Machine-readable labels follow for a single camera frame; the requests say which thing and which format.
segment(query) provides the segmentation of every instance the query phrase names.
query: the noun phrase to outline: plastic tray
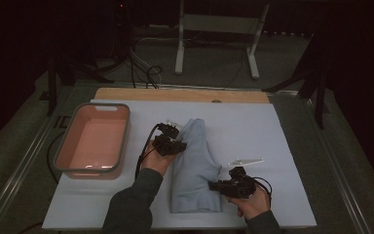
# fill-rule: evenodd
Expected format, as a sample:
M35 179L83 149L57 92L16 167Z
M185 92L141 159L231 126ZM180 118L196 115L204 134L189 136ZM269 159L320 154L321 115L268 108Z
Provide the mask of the plastic tray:
M78 106L56 154L55 167L73 178L118 177L129 121L130 109L125 104Z

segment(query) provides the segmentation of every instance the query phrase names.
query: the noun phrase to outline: folded cloth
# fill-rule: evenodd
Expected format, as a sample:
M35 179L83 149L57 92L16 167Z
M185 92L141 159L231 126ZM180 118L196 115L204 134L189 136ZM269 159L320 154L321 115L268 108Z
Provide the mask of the folded cloth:
M189 120L177 139L187 147L173 162L171 212L221 212L220 193L210 191L207 184L217 181L221 166L208 151L205 121Z

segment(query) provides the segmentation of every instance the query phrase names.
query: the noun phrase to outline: human arm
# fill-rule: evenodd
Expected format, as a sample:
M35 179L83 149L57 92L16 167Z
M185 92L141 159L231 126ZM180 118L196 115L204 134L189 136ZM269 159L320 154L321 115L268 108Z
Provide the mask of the human arm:
M248 199L227 198L238 206L238 216L244 216L250 233L281 233L278 222L270 210L267 192L256 184L256 191Z
M163 157L152 147L149 147L146 152L150 153L143 160L141 171L134 184L112 197L101 233L150 231L153 220L150 206L175 155Z

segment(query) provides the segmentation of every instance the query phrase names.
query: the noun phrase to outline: dark background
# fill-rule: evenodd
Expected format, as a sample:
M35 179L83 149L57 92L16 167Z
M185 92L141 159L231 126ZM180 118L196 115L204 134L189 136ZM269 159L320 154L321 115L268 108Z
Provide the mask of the dark background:
M47 70L51 42L57 41L72 57L86 61L105 54L101 45L111 38L109 33L117 33L106 17L111 2L0 1L0 130L34 92L35 79ZM211 1L215 15L247 17L259 10L259 3L250 1L216 2ZM130 19L137 26L175 26L178 4L173 0L132 1L126 6L131 6ZM209 5L210 1L186 1L186 12L208 13ZM89 36L94 30L105 38ZM282 32L313 36L298 69L326 64L326 86L334 91L374 168L374 1L276 1L264 31L271 36Z

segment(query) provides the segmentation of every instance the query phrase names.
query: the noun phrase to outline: black sleeve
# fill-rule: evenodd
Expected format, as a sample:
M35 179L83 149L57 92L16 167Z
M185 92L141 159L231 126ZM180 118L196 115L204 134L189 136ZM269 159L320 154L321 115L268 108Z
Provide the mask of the black sleeve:
M112 197L101 233L149 233L153 221L150 206L162 181L158 172L141 170L131 187Z
M251 234L280 234L281 229L272 211L265 212L247 221Z

